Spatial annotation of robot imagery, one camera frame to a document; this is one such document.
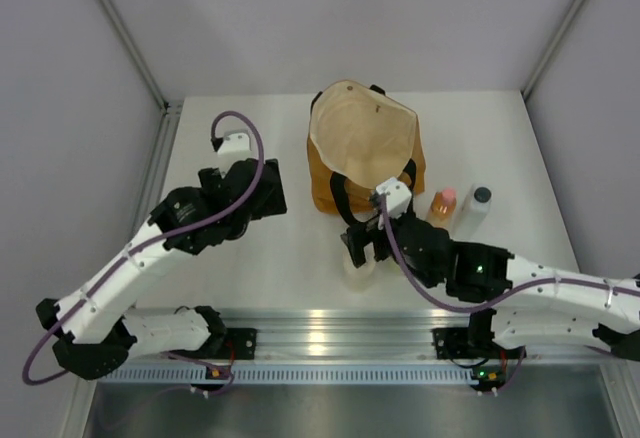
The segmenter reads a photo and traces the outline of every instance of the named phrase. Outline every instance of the orange bottle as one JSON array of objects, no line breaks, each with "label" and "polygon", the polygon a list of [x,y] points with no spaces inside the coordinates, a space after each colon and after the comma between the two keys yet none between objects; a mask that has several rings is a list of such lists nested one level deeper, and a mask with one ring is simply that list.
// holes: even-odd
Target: orange bottle
[{"label": "orange bottle", "polygon": [[445,188],[437,192],[427,213],[427,223],[436,228],[448,230],[456,204],[456,190],[453,188]]}]

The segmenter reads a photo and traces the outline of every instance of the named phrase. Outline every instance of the gray wall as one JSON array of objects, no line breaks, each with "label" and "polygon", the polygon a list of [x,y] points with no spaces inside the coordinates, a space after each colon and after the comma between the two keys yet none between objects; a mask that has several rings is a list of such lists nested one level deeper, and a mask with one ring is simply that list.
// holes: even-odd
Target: gray wall
[{"label": "gray wall", "polygon": [[[159,119],[94,0],[0,0],[3,436],[57,435],[72,380],[28,388],[34,306],[127,238]],[[54,366],[49,349],[34,375]]]},{"label": "gray wall", "polygon": [[529,100],[580,267],[640,272],[640,0],[590,0]]},{"label": "gray wall", "polygon": [[517,89],[571,0],[115,0],[162,90]]}]

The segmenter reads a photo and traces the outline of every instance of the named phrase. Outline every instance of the white table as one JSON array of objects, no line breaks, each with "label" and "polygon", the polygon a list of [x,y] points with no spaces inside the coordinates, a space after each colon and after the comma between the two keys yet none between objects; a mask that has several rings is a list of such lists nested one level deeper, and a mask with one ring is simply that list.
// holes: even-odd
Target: white table
[{"label": "white table", "polygon": [[[419,215],[426,214],[433,194],[442,187],[455,187],[462,199],[472,183],[486,183],[493,192],[492,209],[474,240],[506,247],[539,263],[577,269],[518,92],[390,96],[420,117],[427,189],[416,198]],[[349,291],[343,284],[340,234],[346,225],[339,217],[319,213],[311,200],[305,140],[312,98],[312,94],[187,98],[163,196],[176,187],[198,186],[198,170],[216,166],[209,141],[211,121],[231,109],[255,122],[266,158],[279,160],[288,212],[253,222],[240,240],[203,251],[141,298],[140,307],[354,312],[430,307],[393,263],[378,264],[375,283],[364,292]],[[241,127],[228,118],[219,133]]]}]

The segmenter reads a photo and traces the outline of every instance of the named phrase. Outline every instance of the cable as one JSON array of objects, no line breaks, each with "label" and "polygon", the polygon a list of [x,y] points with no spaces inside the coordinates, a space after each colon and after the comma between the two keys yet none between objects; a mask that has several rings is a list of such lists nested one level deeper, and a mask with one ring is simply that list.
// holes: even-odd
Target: cable
[{"label": "cable", "polygon": [[488,308],[493,308],[498,303],[502,303],[507,298],[512,297],[516,293],[520,293],[521,291],[528,290],[529,288],[534,288],[536,286],[542,285],[551,285],[556,283],[564,283],[567,285],[575,285],[575,286],[583,286],[586,288],[593,288],[596,290],[609,291],[611,290],[613,294],[622,293],[624,295],[634,296],[636,298],[640,298],[640,290],[630,290],[627,288],[620,288],[618,286],[614,286],[613,288],[604,283],[593,283],[591,281],[580,280],[577,278],[560,278],[556,280],[556,278],[539,278],[537,280],[532,280],[528,283],[523,283],[521,285],[515,286],[511,290],[503,293],[489,301],[485,301],[484,303],[476,306],[455,306],[445,303],[444,301],[440,301],[435,296],[429,294],[421,285],[421,283],[413,276],[411,270],[407,266],[407,262],[404,260],[402,253],[400,252],[400,247],[398,246],[398,242],[396,241],[395,236],[393,235],[393,230],[391,228],[391,218],[389,217],[389,212],[387,210],[387,201],[386,195],[381,196],[381,212],[382,219],[384,221],[384,228],[387,234],[387,239],[389,240],[389,244],[391,245],[391,250],[393,251],[393,256],[395,257],[400,269],[405,274],[411,286],[422,296],[425,300],[431,303],[438,308],[442,308],[443,310],[450,311],[452,313],[477,313],[479,311],[484,311]]},{"label": "cable", "polygon": [[486,365],[489,362],[489,358],[485,358],[484,360],[480,360],[478,363],[475,363],[473,365],[461,365],[460,363],[456,363],[453,360],[453,358],[449,358],[449,361],[451,363],[453,363],[454,365],[456,365],[458,368],[462,368],[463,370],[473,370],[474,368],[477,368],[479,366]]},{"label": "cable", "polygon": [[507,363],[507,354],[504,350],[500,350],[500,368],[502,368],[503,373],[507,372]]},{"label": "cable", "polygon": [[513,380],[518,375],[518,373],[520,373],[520,370],[522,369],[522,362],[524,361],[524,357],[525,357],[526,354],[527,354],[527,350],[523,346],[522,348],[520,348],[520,356],[518,357],[518,362],[516,363],[515,368],[511,372],[511,375],[509,376],[509,378],[507,378],[507,381],[505,381],[504,385],[502,385],[500,387],[499,391],[504,392],[513,384]]},{"label": "cable", "polygon": [[[148,239],[147,241],[134,246],[133,248],[131,248],[129,250],[129,255],[130,256],[134,256],[137,253],[140,253],[142,250],[144,250],[145,248],[158,243],[159,241],[163,241],[163,240],[167,240],[169,238],[173,238],[174,236],[178,236],[181,235],[183,233],[189,233],[191,231],[197,230],[199,228],[203,228],[205,226],[209,226],[212,223],[215,223],[218,220],[221,220],[222,218],[230,215],[231,213],[233,213],[234,211],[236,211],[238,208],[240,208],[246,201],[247,199],[251,196],[251,194],[255,191],[255,189],[258,187],[258,183],[260,182],[260,178],[262,177],[262,171],[264,170],[264,146],[262,144],[262,137],[260,136],[260,133],[258,132],[258,129],[255,127],[255,125],[253,124],[253,122],[247,118],[246,116],[244,116],[241,113],[238,113],[237,111],[225,111],[223,113],[220,113],[214,120],[213,123],[211,125],[211,138],[215,138],[215,131],[216,131],[216,127],[218,126],[218,124],[220,123],[220,121],[224,118],[226,118],[227,116],[233,116],[238,118],[240,121],[242,121],[245,125],[247,125],[247,127],[249,128],[249,130],[251,131],[251,133],[253,134],[254,139],[256,140],[256,146],[258,148],[258,166],[256,169],[256,173],[253,176],[253,179],[251,180],[251,183],[249,184],[249,187],[246,189],[246,191],[240,196],[240,198],[238,198],[238,200],[236,200],[234,203],[232,203],[231,205],[229,205],[227,208],[225,208],[224,210],[220,211],[219,213],[216,213],[213,216],[210,216],[209,218],[206,218],[204,220],[198,221],[196,223],[192,223],[191,225],[187,225],[187,226],[183,226],[181,228],[176,228],[175,230],[171,230],[167,233],[162,233],[158,236],[154,236],[153,238]],[[98,279],[98,281],[87,291],[86,296],[87,298],[91,298],[93,295],[96,294],[96,292],[102,287],[102,285],[104,285],[106,283],[106,281],[116,272],[118,271],[118,269],[127,262],[127,258],[121,257],[118,260],[116,260],[113,265],[111,265],[109,267],[109,269],[107,271],[105,271],[103,273],[103,275]],[[40,353],[40,351],[42,350],[42,348],[44,347],[44,345],[47,343],[47,341],[49,341],[49,339],[60,329],[62,328],[62,326],[73,316],[75,315],[78,310],[80,310],[80,308],[82,308],[82,306],[85,304],[86,300],[81,299],[78,300],[78,302],[73,305],[71,307],[71,309],[65,313],[51,328],[49,328],[47,330],[47,332],[44,334],[44,336],[42,338],[40,338],[40,340],[36,343],[36,345],[34,346],[33,350],[31,351],[31,353],[29,353],[29,355],[27,356],[27,359],[24,363],[24,366],[22,368],[22,381],[29,386],[36,386],[36,385],[43,385],[45,383],[49,383],[57,378],[60,378],[61,376],[65,375],[67,373],[66,370],[63,371],[59,371],[57,373],[54,373],[53,375],[47,376],[45,378],[37,378],[37,379],[33,379],[29,376],[29,371],[31,370],[31,366],[33,365],[33,362],[35,361],[36,357],[38,356],[38,354]]]},{"label": "cable", "polygon": [[98,399],[96,401],[96,406],[97,406],[96,415],[98,417],[98,423],[104,430],[113,431],[116,428],[119,428],[125,423],[129,422],[137,414],[144,411],[151,404],[151,402],[154,401],[156,398],[158,398],[161,395],[164,395],[165,393],[170,393],[172,391],[189,390],[191,391],[191,393],[201,393],[202,396],[204,396],[205,398],[209,398],[209,396],[216,396],[216,395],[221,395],[223,393],[226,393],[227,391],[229,391],[229,388],[231,388],[231,385],[233,384],[233,381],[235,379],[235,376],[231,371],[231,366],[235,361],[235,351],[233,349],[233,346],[230,346],[230,348],[231,348],[231,359],[229,361],[229,365],[226,365],[226,366],[218,366],[218,365],[214,365],[213,363],[197,360],[195,358],[187,358],[186,356],[178,355],[177,353],[174,353],[172,351],[166,351],[164,353],[161,353],[161,355],[167,358],[183,361],[185,363],[191,363],[194,365],[204,366],[209,370],[211,370],[212,372],[217,371],[220,374],[220,379],[228,380],[225,384],[222,385],[221,388],[214,391],[202,390],[197,385],[176,385],[176,386],[170,386],[168,388],[163,388],[157,391],[156,393],[154,393],[153,395],[151,395],[146,400],[137,404],[132,410],[130,410],[126,415],[118,419],[116,422],[109,423],[109,424],[107,424],[107,420],[104,417],[104,406],[102,404],[102,396],[98,395]]}]

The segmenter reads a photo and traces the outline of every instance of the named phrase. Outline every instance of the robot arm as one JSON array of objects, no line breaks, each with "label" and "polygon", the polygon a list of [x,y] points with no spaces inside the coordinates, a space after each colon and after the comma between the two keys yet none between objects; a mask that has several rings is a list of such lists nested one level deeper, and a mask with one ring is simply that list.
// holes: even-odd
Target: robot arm
[{"label": "robot arm", "polygon": [[[254,178],[258,163],[249,158],[246,132],[228,133],[217,146],[222,166],[200,170],[200,187],[171,191],[133,239],[91,280],[60,300],[45,299],[36,307],[42,325],[50,329],[81,303],[56,333],[53,351],[64,369],[95,379],[141,355],[170,350],[213,354],[220,348],[226,328],[209,306],[169,315],[131,309],[179,263],[206,247],[240,238],[252,220],[286,212],[278,163],[267,160],[257,188],[242,206],[208,226],[172,234],[236,202]],[[157,239],[161,235],[169,237]],[[109,279],[90,294],[107,273]]]},{"label": "robot arm", "polygon": [[[375,259],[393,256],[433,304],[469,314],[468,329],[464,336],[458,334],[458,348],[471,346],[477,357],[496,358],[500,349],[528,344],[580,344],[640,361],[640,290],[635,280],[558,270],[503,248],[455,242],[446,230],[419,220],[410,200],[403,183],[383,183],[372,196],[380,216],[351,226],[342,240],[354,266],[364,264],[364,246],[373,243]],[[477,305],[441,302],[424,288]]]}]

